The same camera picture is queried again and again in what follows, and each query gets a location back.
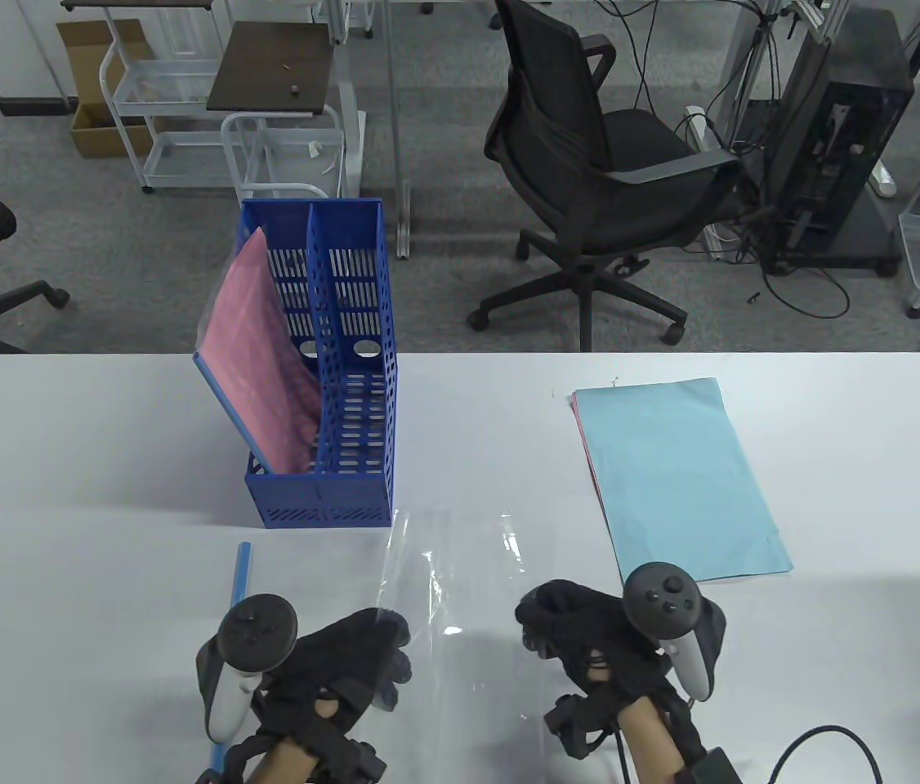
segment dark wood tabletop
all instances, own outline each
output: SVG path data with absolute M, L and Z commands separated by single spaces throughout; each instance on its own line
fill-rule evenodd
M 206 108 L 321 114 L 332 68 L 327 25 L 235 22 Z
M 68 11 L 72 8 L 205 8 L 210 10 L 213 0 L 60 0 Z

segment forearm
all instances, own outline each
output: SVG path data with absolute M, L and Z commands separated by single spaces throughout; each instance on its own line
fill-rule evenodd
M 617 716 L 617 724 L 631 750 L 639 784 L 672 784 L 685 761 L 653 702 L 643 697 L 627 706 Z
M 315 713 L 329 718 L 337 713 L 337 702 L 320 699 L 315 703 Z M 318 764 L 318 757 L 313 757 L 292 740 L 285 738 L 267 751 L 253 776 L 248 778 L 247 784 L 304 784 Z

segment plastic sheet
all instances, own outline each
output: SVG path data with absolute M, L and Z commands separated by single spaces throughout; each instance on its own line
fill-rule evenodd
M 413 677 L 355 732 L 388 764 L 385 784 L 545 780 L 548 668 L 515 621 L 535 585 L 510 515 L 397 514 L 377 605 L 407 619 Z

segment hand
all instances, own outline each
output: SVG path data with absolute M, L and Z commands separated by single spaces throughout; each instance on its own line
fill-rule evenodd
M 620 598 L 551 580 L 530 591 L 515 609 L 528 650 L 561 659 L 565 674 L 590 693 L 609 669 L 617 694 L 634 702 L 669 686 L 670 661 L 635 630 Z
M 409 627 L 397 612 L 375 608 L 352 613 L 297 641 L 281 665 L 266 673 L 266 694 L 254 709 L 268 706 L 310 709 L 317 699 L 339 702 L 330 721 L 348 733 L 370 705 L 386 711 L 398 702 L 396 684 L 412 676 L 400 647 L 409 642 Z

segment black glove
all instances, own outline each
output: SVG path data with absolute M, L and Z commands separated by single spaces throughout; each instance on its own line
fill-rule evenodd
M 686 764 L 703 757 L 690 710 L 667 680 L 669 658 L 632 626 L 620 598 L 569 580 L 551 580 L 523 597 L 515 618 L 522 624 L 522 641 L 528 650 L 541 658 L 560 658 L 569 679 L 586 694 L 593 693 L 587 702 L 591 712 L 595 706 L 619 710 L 647 696 Z M 593 650 L 601 656 L 592 656 Z M 591 668 L 603 666 L 610 669 L 609 682 L 588 677 Z
M 409 627 L 397 612 L 362 609 L 337 623 L 297 639 L 287 660 L 266 672 L 254 701 L 258 717 L 272 708 L 303 706 L 314 710 L 315 699 L 337 699 L 330 718 L 348 733 L 371 703 L 386 711 L 398 702 L 395 684 L 412 676 L 409 658 L 400 647 L 409 642 Z
M 560 658 L 565 674 L 584 692 L 600 682 L 590 680 L 593 666 L 606 665 L 617 694 L 635 702 L 665 687 L 669 658 L 635 630 L 624 615 L 620 598 L 551 580 L 530 591 L 515 608 L 522 641 L 542 658 Z M 601 651 L 592 658 L 591 651 Z
M 196 784 L 243 784 L 247 762 L 289 738 L 319 759 L 313 781 L 355 784 L 378 782 L 386 765 L 367 743 L 346 734 L 372 703 L 387 711 L 398 702 L 395 684 L 412 675 L 400 647 L 409 641 L 409 627 L 397 612 L 363 609 L 297 639 L 284 663 L 267 670 L 253 695 L 252 708 L 261 721 L 257 734 L 225 754 L 224 772 L 207 770 Z M 203 683 L 199 653 L 199 689 Z M 318 699 L 337 701 L 337 712 L 315 713 Z

